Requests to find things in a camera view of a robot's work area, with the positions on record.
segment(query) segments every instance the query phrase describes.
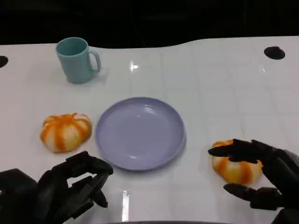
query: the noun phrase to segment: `teal mug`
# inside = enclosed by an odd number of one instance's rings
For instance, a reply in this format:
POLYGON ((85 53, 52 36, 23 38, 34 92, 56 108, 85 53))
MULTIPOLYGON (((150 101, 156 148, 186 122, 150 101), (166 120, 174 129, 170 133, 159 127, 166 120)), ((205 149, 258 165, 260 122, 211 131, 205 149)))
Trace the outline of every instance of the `teal mug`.
POLYGON ((89 49, 88 43, 82 38, 69 37, 63 39, 57 44, 56 53, 70 83, 85 83, 100 71, 99 54, 89 49), (90 54, 95 56, 97 69, 94 69, 91 65, 90 54))

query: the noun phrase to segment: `white table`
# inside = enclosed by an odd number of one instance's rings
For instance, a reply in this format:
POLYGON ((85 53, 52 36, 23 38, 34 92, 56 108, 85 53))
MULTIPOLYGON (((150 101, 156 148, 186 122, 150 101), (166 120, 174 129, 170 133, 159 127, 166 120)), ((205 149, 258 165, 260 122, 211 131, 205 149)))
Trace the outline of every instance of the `white table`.
MULTIPOLYGON (((94 206, 69 223, 197 220, 269 224, 277 212, 252 210, 223 190, 207 150, 217 140, 257 139, 299 154, 299 37, 213 39, 156 49, 98 49, 100 77, 66 81, 55 44, 0 46, 9 58, 0 69, 0 170, 19 168, 38 180, 65 158, 87 150, 100 157, 94 136, 69 154, 53 154, 39 139, 43 120, 79 112, 95 127, 113 103, 155 97, 181 114, 185 152, 148 173, 114 169, 103 191, 109 208, 94 206), (263 51, 279 46, 282 60, 263 51), (123 191, 129 216, 122 215, 123 191)), ((271 186, 263 176, 255 185, 271 186)))

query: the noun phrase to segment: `purple plate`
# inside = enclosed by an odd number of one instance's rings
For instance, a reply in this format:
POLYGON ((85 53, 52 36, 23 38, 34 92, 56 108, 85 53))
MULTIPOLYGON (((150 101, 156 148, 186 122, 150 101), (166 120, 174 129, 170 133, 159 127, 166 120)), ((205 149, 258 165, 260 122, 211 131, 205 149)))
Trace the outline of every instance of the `purple plate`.
POLYGON ((186 146, 184 123, 178 112, 147 97, 112 105, 102 114, 95 138, 102 156, 129 170, 159 167, 186 146))

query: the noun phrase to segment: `orange and white pumpkin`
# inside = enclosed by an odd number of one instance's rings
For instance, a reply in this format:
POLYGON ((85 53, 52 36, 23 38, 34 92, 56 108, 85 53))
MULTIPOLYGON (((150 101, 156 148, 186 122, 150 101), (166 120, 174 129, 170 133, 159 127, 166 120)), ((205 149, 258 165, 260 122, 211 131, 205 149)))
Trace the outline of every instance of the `orange and white pumpkin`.
MULTIPOLYGON (((225 146, 233 144, 233 140, 217 141, 213 147, 225 146)), ((252 184, 262 172, 262 163, 257 164, 241 161, 231 162, 229 157, 212 157, 212 165, 214 170, 220 174, 228 183, 252 184)))
POLYGON ((53 152, 76 149, 92 132, 89 118, 84 114, 49 116, 43 122, 40 138, 53 152))

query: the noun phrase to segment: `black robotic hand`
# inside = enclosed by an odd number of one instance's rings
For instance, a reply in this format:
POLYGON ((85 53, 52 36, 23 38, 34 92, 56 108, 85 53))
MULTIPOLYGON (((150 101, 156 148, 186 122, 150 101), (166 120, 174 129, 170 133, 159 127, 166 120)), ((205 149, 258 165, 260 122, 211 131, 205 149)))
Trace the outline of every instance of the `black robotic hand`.
POLYGON ((36 182, 18 169, 0 172, 0 223, 61 224, 76 218, 96 202, 106 208, 101 191, 112 167, 87 152, 81 152, 48 170, 36 182), (67 180, 88 176, 69 188, 67 180))
POLYGON ((250 201, 251 208, 276 210, 284 207, 288 211, 299 211, 299 157, 294 153, 256 140, 247 142, 238 139, 234 139, 232 145, 215 147, 208 152, 214 156, 229 157, 231 161, 262 162, 264 175, 276 188, 255 190, 233 183, 224 186, 229 193, 250 201))

